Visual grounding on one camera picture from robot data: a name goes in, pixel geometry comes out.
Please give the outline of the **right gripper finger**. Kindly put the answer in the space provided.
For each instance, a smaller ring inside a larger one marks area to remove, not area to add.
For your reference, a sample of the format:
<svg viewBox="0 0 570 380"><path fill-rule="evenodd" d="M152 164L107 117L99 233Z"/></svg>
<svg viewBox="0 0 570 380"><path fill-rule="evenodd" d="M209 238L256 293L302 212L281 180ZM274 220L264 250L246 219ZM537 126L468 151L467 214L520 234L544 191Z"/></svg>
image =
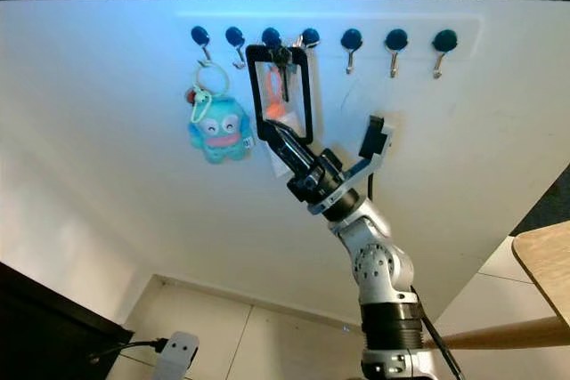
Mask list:
<svg viewBox="0 0 570 380"><path fill-rule="evenodd" d="M311 173L311 150L293 129L264 129L265 143L294 176Z"/></svg>
<svg viewBox="0 0 570 380"><path fill-rule="evenodd" d="M319 157L296 132L281 121L267 124L267 144L270 151L288 167L317 167Z"/></svg>

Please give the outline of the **silver key with ring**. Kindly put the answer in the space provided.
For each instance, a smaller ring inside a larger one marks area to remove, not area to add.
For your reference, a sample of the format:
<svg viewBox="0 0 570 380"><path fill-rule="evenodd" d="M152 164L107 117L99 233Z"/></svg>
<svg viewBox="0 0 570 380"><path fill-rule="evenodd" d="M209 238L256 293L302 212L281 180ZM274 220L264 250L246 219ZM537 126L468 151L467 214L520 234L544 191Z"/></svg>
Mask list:
<svg viewBox="0 0 570 380"><path fill-rule="evenodd" d="M305 50L308 37L305 34L297 36L296 41L289 47L281 43L274 50L273 62L280 74L282 102L290 101L290 79L299 70L308 67L308 52Z"/></svg>

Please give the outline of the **black rectangular key frame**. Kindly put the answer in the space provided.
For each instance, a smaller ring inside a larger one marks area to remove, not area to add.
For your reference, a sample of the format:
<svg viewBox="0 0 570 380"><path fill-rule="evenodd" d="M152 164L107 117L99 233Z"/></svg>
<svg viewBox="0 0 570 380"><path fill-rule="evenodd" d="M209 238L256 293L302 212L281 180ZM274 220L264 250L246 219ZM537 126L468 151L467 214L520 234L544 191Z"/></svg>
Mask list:
<svg viewBox="0 0 570 380"><path fill-rule="evenodd" d="M267 121L262 117L264 113L264 99L262 99L262 67L266 63L272 63L274 59L274 49L268 49L264 44L252 44L245 47L246 60L248 60L248 73L251 79L251 91L253 93L254 117L256 117L256 135L263 140L262 131L267 129ZM290 79L290 101L289 104L297 112L303 127L300 135L303 143L310 144L314 141L314 113L313 96L311 96L311 67L308 55L308 67L299 70Z"/></svg>

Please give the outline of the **round wooden bar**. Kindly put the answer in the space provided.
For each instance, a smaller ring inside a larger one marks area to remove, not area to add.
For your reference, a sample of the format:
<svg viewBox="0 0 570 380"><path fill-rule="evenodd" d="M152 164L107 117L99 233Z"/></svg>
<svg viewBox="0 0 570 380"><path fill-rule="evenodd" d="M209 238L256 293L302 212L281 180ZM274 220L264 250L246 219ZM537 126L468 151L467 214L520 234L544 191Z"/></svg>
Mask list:
<svg viewBox="0 0 570 380"><path fill-rule="evenodd" d="M558 316L521 320L444 336L438 347L451 349L531 349L570 346L570 326Z"/></svg>

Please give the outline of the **light wooden table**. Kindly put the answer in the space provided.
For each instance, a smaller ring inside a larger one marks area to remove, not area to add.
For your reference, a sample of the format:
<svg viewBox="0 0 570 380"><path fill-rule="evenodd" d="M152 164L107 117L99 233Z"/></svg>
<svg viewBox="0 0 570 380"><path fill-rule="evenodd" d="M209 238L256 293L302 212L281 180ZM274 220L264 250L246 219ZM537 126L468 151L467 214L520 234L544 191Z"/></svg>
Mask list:
<svg viewBox="0 0 570 380"><path fill-rule="evenodd" d="M554 314L570 328L570 221L518 234L510 248Z"/></svg>

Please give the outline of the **dark wooden cabinet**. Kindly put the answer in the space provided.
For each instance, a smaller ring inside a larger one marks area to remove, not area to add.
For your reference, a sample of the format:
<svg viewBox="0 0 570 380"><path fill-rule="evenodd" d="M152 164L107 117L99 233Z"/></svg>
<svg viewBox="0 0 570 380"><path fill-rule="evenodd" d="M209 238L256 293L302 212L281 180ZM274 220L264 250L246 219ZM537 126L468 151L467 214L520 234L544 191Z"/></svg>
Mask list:
<svg viewBox="0 0 570 380"><path fill-rule="evenodd" d="M83 307L1 263L0 380L91 380Z"/></svg>

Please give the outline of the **teal plush fish keychain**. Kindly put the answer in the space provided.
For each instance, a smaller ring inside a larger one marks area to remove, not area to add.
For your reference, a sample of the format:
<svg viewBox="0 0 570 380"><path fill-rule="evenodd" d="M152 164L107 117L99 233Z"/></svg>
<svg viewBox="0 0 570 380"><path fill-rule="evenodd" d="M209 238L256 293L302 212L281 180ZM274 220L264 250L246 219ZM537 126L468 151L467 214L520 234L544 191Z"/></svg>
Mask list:
<svg viewBox="0 0 570 380"><path fill-rule="evenodd" d="M215 97L207 115L197 124L190 122L188 131L192 147L210 164L243 160L254 143L251 120L233 98Z"/></svg>

